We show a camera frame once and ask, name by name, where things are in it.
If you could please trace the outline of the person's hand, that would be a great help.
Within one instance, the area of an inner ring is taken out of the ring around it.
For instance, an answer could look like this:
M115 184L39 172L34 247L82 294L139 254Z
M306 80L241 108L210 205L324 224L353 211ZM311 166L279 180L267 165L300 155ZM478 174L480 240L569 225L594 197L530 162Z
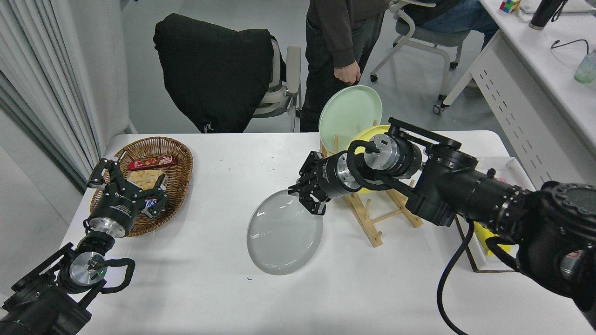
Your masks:
M361 72L357 61L344 67L335 67L334 76L347 85L355 85L360 81Z

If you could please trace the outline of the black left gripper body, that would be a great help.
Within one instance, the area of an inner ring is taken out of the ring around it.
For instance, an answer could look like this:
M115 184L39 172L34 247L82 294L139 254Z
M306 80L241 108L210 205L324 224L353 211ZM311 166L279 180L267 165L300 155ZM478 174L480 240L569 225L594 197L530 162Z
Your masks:
M137 207L140 199L134 197L141 189L132 183L123 186L111 183L105 186L104 194L91 212L91 228L108 227L132 228L140 213Z

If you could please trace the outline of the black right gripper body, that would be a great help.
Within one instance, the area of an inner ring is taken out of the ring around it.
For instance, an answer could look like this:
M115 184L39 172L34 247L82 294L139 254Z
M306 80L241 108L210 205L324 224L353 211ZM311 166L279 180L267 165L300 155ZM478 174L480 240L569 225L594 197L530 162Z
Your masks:
M350 193L349 188L340 180L337 172L339 160L342 156L345 157L345 153L324 157L317 163L316 180L326 199L334 199Z

